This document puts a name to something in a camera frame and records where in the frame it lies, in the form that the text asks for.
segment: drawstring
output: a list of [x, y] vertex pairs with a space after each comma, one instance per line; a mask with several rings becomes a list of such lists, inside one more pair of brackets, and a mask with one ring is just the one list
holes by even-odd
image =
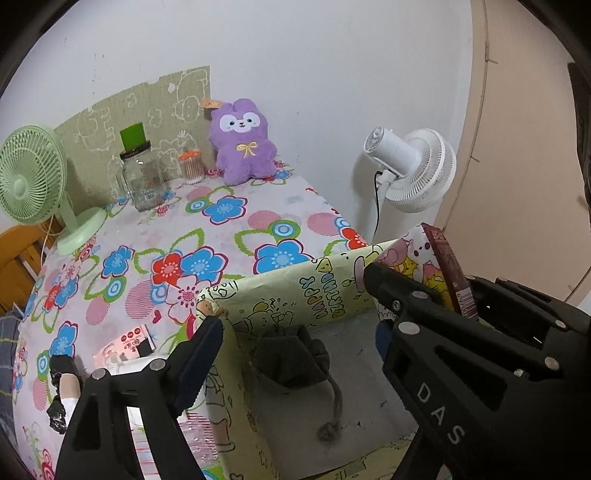
[[334, 378], [332, 378], [331, 374], [328, 374], [327, 380], [335, 391], [333, 419], [322, 425], [322, 427], [316, 432], [316, 436], [322, 442], [334, 442], [340, 436], [340, 420], [343, 416], [343, 392], [341, 391], [339, 384]]

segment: floral tablecloth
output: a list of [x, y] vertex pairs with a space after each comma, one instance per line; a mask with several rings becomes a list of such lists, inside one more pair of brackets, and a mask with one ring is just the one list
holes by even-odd
[[201, 289], [366, 245], [304, 179], [276, 164], [273, 178], [235, 187], [217, 171], [196, 185], [175, 180], [165, 203], [147, 212], [121, 199], [86, 245], [48, 256], [13, 373], [18, 448], [37, 478], [53, 478], [63, 439], [46, 413], [51, 355], [73, 356], [89, 374], [93, 355], [138, 324], [170, 352], [193, 336]]

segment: plaid fabric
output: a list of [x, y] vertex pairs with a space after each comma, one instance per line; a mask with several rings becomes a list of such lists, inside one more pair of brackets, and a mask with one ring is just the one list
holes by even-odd
[[17, 352], [20, 318], [7, 313], [0, 317], [0, 428], [16, 447], [12, 415], [12, 368]]

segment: black jar lid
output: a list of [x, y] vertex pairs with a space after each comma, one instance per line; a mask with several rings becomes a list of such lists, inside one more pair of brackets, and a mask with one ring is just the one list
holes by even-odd
[[137, 147], [132, 148], [131, 150], [121, 152], [119, 154], [119, 158], [121, 158], [121, 160], [127, 160], [128, 158], [135, 157], [137, 154], [142, 153], [150, 147], [152, 147], [152, 144], [148, 140], [146, 143], [142, 143], [141, 145], [138, 145]]

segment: green lid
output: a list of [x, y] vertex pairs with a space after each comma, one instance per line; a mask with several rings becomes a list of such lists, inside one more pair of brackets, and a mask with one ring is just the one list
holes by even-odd
[[119, 133], [125, 151], [133, 150], [146, 143], [146, 134], [144, 133], [144, 124], [142, 122], [131, 125], [131, 127], [127, 127]]

